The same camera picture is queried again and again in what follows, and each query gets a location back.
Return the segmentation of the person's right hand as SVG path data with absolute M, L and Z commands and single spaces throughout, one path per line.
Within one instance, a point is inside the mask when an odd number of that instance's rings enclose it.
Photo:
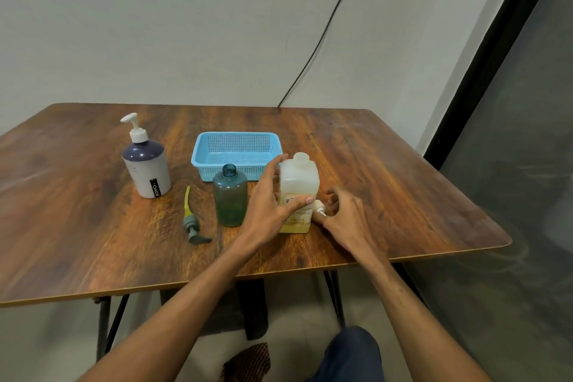
M 334 240 L 365 268 L 387 261 L 384 252 L 375 244 L 362 200 L 340 186 L 334 186 L 326 193 L 330 195 L 327 207 L 337 212 L 337 225 L 324 228 Z M 314 213 L 313 219 L 321 224 L 321 215 Z

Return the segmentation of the person's left hand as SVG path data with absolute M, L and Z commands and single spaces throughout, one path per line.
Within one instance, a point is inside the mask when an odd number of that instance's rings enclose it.
M 281 154 L 269 161 L 251 192 L 245 219 L 235 240 L 249 256 L 271 241 L 288 219 L 278 217 L 278 202 L 274 193 L 275 175 L 280 172 L 280 164 L 288 158 L 288 154 Z

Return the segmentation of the translucent yellow soap bottle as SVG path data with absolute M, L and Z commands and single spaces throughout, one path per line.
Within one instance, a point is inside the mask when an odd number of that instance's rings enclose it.
M 297 152 L 292 159 L 280 164 L 278 204 L 289 204 L 298 196 L 313 199 L 320 187 L 318 168 L 308 154 Z M 293 213 L 283 224 L 280 234 L 306 234 L 310 230 L 313 205 L 307 205 Z

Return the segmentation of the person's right forearm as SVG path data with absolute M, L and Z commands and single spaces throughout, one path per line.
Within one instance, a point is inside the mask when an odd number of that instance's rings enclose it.
M 413 382 L 493 382 L 386 258 L 366 252 L 355 259 L 381 298 Z

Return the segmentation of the person's left forearm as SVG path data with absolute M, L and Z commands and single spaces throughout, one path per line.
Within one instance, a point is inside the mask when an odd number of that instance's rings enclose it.
M 254 234 L 240 234 L 77 382 L 174 382 L 227 286 L 263 245 Z

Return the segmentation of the dark green plastic bottle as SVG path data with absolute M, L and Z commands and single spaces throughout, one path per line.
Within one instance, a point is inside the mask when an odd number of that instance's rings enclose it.
M 225 164 L 212 180 L 215 210 L 221 226 L 241 226 L 248 203 L 247 176 L 234 164 Z

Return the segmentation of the light blue plastic basket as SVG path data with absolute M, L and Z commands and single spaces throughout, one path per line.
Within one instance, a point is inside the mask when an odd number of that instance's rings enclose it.
M 278 135 L 269 132 L 203 132 L 191 157 L 201 180 L 211 183 L 226 164 L 233 164 L 248 181 L 258 181 L 267 163 L 283 154 Z

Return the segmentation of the grey pump with yellow tube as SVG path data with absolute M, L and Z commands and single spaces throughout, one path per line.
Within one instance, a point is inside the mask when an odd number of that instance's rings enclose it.
M 193 246 L 200 246 L 212 242 L 212 238 L 200 234 L 199 220 L 190 209 L 189 196 L 191 187 L 187 186 L 184 195 L 183 228 L 188 235 L 188 241 Z

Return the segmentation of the person's blue trouser leg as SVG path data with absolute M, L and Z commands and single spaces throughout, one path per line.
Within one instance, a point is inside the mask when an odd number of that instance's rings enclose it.
M 305 382 L 385 382 L 376 339 L 362 327 L 344 328 L 328 344 L 319 368 Z

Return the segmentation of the white and navy pump bottle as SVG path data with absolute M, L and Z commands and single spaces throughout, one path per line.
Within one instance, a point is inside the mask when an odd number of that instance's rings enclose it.
M 171 189 L 165 147 L 149 138 L 147 131 L 139 126 L 138 114 L 130 113 L 120 120 L 131 123 L 131 143 L 124 148 L 122 158 L 143 198 L 159 198 Z

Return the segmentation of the brown patterned shoe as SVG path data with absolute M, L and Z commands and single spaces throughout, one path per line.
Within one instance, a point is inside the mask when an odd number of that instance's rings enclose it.
M 222 367 L 219 382 L 262 382 L 271 369 L 267 342 L 248 347 Z

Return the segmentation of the dark glass door panel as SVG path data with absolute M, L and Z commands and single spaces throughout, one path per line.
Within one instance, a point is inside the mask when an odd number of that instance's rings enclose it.
M 496 382 L 573 382 L 573 0 L 539 0 L 440 169 L 512 238 L 405 264 Z

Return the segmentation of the black metal table frame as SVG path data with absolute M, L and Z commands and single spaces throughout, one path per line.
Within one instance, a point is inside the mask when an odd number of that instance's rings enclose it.
M 345 264 L 331 264 L 319 268 L 323 272 L 324 280 L 333 305 L 336 319 L 340 328 L 346 326 L 340 280 L 338 271 L 341 268 L 352 266 L 355 262 Z M 130 295 L 136 292 L 160 292 L 161 304 L 165 304 L 183 283 L 155 284 L 150 287 L 132 287 L 116 291 L 104 292 L 102 296 L 93 298 L 99 305 L 98 334 L 96 347 L 96 361 L 101 360 L 113 347 Z M 235 286 L 238 302 L 243 319 L 243 328 L 248 340 L 261 338 L 268 330 L 268 306 L 265 285 L 262 276 L 239 279 Z

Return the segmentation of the black door frame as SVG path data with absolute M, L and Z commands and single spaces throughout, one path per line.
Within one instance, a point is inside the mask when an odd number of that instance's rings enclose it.
M 434 169 L 448 158 L 538 1 L 502 1 L 424 151 Z

